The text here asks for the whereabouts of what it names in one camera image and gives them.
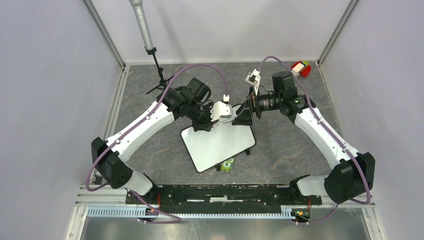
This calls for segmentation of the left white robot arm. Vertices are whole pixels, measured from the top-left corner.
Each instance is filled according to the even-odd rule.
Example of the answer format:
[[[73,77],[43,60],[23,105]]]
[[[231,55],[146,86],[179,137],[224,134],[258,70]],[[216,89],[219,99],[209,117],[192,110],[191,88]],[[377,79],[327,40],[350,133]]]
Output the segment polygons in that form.
[[[196,127],[208,129],[212,124],[212,105],[207,102],[211,94],[210,88],[195,77],[185,86],[167,87],[127,127],[106,140],[97,137],[91,142],[95,169],[113,189],[126,188],[138,193],[145,204],[153,203],[157,198],[153,181],[126,162],[150,137],[178,118],[187,117]]]

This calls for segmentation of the white marker brown cap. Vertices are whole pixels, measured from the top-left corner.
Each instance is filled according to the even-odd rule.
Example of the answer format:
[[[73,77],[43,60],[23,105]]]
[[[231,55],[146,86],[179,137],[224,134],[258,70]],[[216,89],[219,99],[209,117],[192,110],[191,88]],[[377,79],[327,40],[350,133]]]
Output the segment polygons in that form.
[[[212,128],[216,128],[216,127],[221,126],[223,124],[232,123],[232,121],[234,119],[235,119],[234,117],[232,117],[232,118],[220,118],[216,123],[214,123],[212,125]]]

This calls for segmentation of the white whiteboard black frame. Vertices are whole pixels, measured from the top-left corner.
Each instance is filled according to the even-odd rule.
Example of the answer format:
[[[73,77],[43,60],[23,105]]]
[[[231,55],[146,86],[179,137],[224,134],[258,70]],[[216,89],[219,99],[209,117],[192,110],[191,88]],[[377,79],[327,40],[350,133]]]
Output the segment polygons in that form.
[[[180,137],[198,173],[240,153],[249,152],[256,145],[256,138],[250,126],[232,123],[213,127],[209,132],[194,131],[193,127],[186,127],[180,131]]]

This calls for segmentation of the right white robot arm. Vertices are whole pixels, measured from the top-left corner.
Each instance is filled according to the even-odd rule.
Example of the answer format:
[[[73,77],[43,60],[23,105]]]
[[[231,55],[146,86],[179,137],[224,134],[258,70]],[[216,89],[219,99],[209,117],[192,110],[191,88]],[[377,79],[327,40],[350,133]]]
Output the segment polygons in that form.
[[[274,73],[273,90],[267,94],[259,92],[258,70],[245,80],[251,86],[232,124],[251,126],[253,116],[261,118],[263,112],[279,111],[312,140],[331,168],[328,175],[304,175],[292,180],[288,196],[293,203],[302,204],[309,196],[326,196],[336,204],[348,200],[362,205],[371,202],[375,158],[369,152],[360,153],[329,125],[315,103],[298,93],[291,72]]]

